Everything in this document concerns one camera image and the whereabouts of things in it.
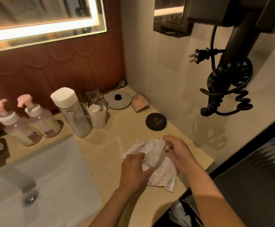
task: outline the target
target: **bottle label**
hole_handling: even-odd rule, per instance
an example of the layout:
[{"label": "bottle label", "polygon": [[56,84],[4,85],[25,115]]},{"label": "bottle label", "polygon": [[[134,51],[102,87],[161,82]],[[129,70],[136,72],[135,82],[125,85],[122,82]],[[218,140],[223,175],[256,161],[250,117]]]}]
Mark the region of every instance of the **bottle label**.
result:
[{"label": "bottle label", "polygon": [[29,146],[34,144],[34,142],[30,138],[28,138],[26,135],[24,135],[24,133],[20,131],[12,133],[10,135],[24,146]]},{"label": "bottle label", "polygon": [[47,135],[36,125],[33,123],[29,123],[28,124],[39,136],[45,136],[47,137]]},{"label": "bottle label", "polygon": [[46,123],[53,129],[54,132],[58,133],[61,126],[59,122],[51,115],[49,119],[46,120]]}]

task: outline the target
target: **black round coaster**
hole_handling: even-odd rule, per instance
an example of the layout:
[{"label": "black round coaster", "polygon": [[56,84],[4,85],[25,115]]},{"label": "black round coaster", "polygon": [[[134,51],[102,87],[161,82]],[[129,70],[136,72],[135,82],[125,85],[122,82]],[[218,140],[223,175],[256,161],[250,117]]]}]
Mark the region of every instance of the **black round coaster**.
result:
[{"label": "black round coaster", "polygon": [[167,119],[159,113],[151,113],[146,118],[146,125],[150,130],[161,131],[167,126]]}]

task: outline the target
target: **beige countertop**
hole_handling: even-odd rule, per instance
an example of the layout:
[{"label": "beige countertop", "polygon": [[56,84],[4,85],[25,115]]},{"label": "beige countertop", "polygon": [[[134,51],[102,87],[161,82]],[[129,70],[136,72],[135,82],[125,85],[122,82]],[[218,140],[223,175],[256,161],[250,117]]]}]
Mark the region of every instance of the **beige countertop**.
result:
[{"label": "beige countertop", "polygon": [[[130,87],[125,87],[122,90],[127,91],[131,96],[136,94]],[[92,129],[82,139],[75,136],[79,149],[102,198],[103,205],[118,187],[121,174],[121,155],[135,144],[136,139],[149,141],[152,138],[172,134],[182,138],[188,144],[193,155],[204,169],[207,169],[213,163],[212,158],[200,148],[195,147],[193,142],[169,121],[167,127],[162,131],[148,129],[145,124],[146,117],[148,114],[155,112],[157,111],[152,107],[148,107],[138,113],[131,106],[123,110],[109,109],[107,116],[110,118],[104,128]],[[62,114],[57,114],[55,117],[63,122],[65,121]],[[9,155],[3,154],[0,156],[0,166],[18,160],[71,133],[70,126],[64,122],[64,127],[59,135],[51,139],[43,137],[39,143],[30,147],[24,147],[14,141],[12,137],[4,136],[3,138],[6,139],[9,148]],[[129,201],[119,226],[151,227],[171,204],[186,191],[184,184],[187,186],[177,176],[172,193],[163,187],[145,186]],[[98,211],[87,218],[79,227],[87,227],[97,213]]]}]

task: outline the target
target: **gray round lid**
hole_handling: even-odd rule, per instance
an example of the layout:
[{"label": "gray round lid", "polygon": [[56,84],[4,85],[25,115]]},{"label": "gray round lid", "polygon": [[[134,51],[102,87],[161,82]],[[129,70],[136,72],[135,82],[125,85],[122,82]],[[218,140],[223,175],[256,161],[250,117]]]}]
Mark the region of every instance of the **gray round lid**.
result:
[{"label": "gray round lid", "polygon": [[128,92],[115,91],[107,95],[106,102],[111,109],[120,110],[128,107],[132,97]]}]

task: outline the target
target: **sink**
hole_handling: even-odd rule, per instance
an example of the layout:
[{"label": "sink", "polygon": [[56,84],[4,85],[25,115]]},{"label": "sink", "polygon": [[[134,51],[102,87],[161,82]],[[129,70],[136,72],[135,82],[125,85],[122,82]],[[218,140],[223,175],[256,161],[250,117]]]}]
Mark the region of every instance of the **sink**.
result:
[{"label": "sink", "polygon": [[0,227],[74,227],[101,206],[73,136],[0,168]]}]

